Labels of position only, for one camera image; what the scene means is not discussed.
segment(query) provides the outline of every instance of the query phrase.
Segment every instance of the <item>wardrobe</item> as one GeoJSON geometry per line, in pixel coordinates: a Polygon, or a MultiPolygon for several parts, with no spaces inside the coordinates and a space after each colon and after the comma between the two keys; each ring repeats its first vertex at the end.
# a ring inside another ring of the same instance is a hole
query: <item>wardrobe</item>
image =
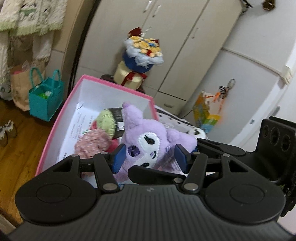
{"type": "Polygon", "coordinates": [[[241,13],[240,0],[101,0],[88,30],[75,81],[113,75],[127,33],[141,27],[160,41],[164,63],[143,82],[156,105],[178,114],[216,58],[241,13]]]}

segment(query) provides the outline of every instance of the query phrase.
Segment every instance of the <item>wooden floor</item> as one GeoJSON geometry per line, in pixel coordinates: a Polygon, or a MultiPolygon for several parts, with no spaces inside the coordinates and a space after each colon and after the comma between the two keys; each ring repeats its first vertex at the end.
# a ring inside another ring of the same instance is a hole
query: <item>wooden floor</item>
{"type": "Polygon", "coordinates": [[[0,213],[13,225],[22,219],[15,206],[15,193],[35,176],[36,168],[54,123],[38,120],[15,107],[12,101],[0,99],[0,125],[12,120],[18,135],[0,147],[0,213]]]}

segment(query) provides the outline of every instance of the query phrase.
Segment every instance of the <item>pink box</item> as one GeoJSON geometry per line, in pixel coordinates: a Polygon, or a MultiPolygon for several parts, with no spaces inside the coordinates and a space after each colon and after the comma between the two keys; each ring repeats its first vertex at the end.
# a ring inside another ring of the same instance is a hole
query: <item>pink box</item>
{"type": "Polygon", "coordinates": [[[98,114],[129,101],[144,118],[158,120],[151,96],[105,80],[83,75],[67,98],[48,136],[36,175],[73,154],[74,145],[98,114]]]}

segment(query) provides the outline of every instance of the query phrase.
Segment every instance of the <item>purple plush toy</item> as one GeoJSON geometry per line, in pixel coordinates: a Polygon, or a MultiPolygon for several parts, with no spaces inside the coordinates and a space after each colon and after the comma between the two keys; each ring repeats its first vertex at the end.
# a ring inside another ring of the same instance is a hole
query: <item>purple plush toy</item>
{"type": "Polygon", "coordinates": [[[173,157],[174,147],[181,144],[192,152],[197,145],[196,138],[175,129],[166,129],[156,120],[143,119],[143,113],[128,102],[124,102],[122,107],[125,132],[121,143],[126,145],[126,160],[115,175],[116,180],[127,181],[127,170],[133,165],[182,173],[173,157]]]}

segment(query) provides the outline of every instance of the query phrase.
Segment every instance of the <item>bag handle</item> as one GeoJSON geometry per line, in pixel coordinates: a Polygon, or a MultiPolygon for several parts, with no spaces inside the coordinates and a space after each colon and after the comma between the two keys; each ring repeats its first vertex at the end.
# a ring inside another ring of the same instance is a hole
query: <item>bag handle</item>
{"type": "Polygon", "coordinates": [[[54,91],[54,82],[55,82],[55,77],[56,77],[56,75],[58,76],[57,81],[61,81],[61,74],[60,74],[60,72],[59,72],[58,69],[56,69],[56,70],[54,71],[54,73],[52,74],[52,93],[53,93],[53,91],[54,91]]]}
{"type": "Polygon", "coordinates": [[[35,84],[34,84],[34,82],[33,82],[33,71],[34,70],[36,70],[36,72],[37,72],[37,74],[38,74],[41,82],[43,81],[43,77],[42,77],[42,75],[40,73],[40,70],[38,68],[36,68],[36,67],[31,68],[31,70],[30,70],[30,81],[31,81],[31,84],[32,84],[32,88],[35,88],[36,87],[35,84]]]}

